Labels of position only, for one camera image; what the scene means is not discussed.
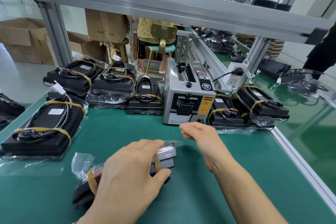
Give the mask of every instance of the hand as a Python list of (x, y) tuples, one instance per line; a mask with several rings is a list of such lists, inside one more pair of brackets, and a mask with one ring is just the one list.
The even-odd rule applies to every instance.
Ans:
[(154, 154), (162, 140), (133, 142), (104, 164), (96, 198), (79, 223), (133, 224), (157, 197), (170, 169), (149, 175)]
[(233, 160), (216, 129), (199, 122), (180, 125), (184, 138), (194, 140), (204, 155), (204, 162), (208, 170), (214, 174), (218, 172), (218, 165), (226, 160)]

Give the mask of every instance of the person in black clothing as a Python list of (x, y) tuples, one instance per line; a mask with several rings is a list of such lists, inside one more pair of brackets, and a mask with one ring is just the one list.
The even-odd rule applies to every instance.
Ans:
[[(304, 69), (315, 70), (324, 73), (329, 67), (336, 64), (336, 22), (329, 30), (327, 36), (314, 47), (308, 54), (308, 59), (303, 65)], [(318, 80), (321, 74), (313, 74)]]

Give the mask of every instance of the warning label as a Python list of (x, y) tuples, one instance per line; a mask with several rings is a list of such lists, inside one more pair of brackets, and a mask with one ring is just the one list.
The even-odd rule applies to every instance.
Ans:
[(213, 97), (204, 97), (198, 114), (208, 114)]

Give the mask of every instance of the person's right hand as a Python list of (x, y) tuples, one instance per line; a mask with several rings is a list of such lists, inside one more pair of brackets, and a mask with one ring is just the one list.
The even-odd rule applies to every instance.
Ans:
[(216, 129), (199, 122), (190, 122), (180, 125), (184, 138), (194, 140), (204, 155), (204, 162), (212, 173), (218, 171), (218, 165), (223, 161), (233, 160)]

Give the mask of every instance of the chair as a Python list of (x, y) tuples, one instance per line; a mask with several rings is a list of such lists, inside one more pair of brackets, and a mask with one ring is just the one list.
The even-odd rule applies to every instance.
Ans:
[(175, 39), (177, 34), (177, 27), (168, 27), (160, 24), (153, 23), (151, 28), (151, 33), (154, 38), (161, 39), (159, 46), (148, 46), (150, 49), (150, 55), (148, 59), (148, 65), (146, 69), (146, 75), (149, 72), (149, 66), (151, 64), (153, 54), (169, 54), (171, 58), (172, 53), (175, 51), (175, 45), (166, 46), (166, 39)]

